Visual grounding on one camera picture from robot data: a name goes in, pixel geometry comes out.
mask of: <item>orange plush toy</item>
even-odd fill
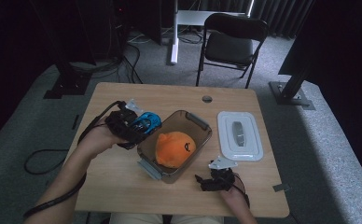
[[[195,142],[186,133],[161,133],[156,144],[156,160],[165,167],[178,168],[195,150]]]

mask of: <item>black curtain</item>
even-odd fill
[[[319,86],[362,165],[362,0],[316,0],[279,74],[303,72]]]

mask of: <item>wooden table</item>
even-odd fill
[[[213,101],[205,103],[203,96]],[[90,164],[85,185],[80,190],[76,210],[97,212],[153,213],[174,215],[232,216],[218,192],[202,191],[194,175],[210,177],[208,164],[221,155],[216,117],[220,111],[241,111],[254,115],[264,157],[261,161],[238,161],[232,168],[244,181],[256,217],[286,217],[288,204],[281,184],[271,143],[254,91],[246,89],[182,87],[164,85],[100,83],[90,99],[69,154],[87,125],[117,100],[135,102],[162,120],[176,110],[187,110],[209,123],[213,135],[202,153],[173,184],[152,179],[137,164],[136,148],[113,146]]]

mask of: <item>white desk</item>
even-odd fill
[[[249,15],[253,6],[254,0],[250,0],[248,10],[245,13],[226,12],[230,15]],[[178,0],[174,0],[174,37],[172,47],[172,64],[177,64],[178,60],[178,25],[197,25],[204,26],[204,21],[215,11],[189,11],[178,10]]]

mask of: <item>plastic bin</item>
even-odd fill
[[[156,162],[155,145],[158,136],[160,133],[170,132],[186,133],[196,144],[196,150],[179,168],[168,168]],[[138,155],[141,157],[138,163],[153,179],[172,184],[202,151],[212,133],[210,126],[204,120],[185,110],[177,110],[162,123],[160,129],[137,146]]]

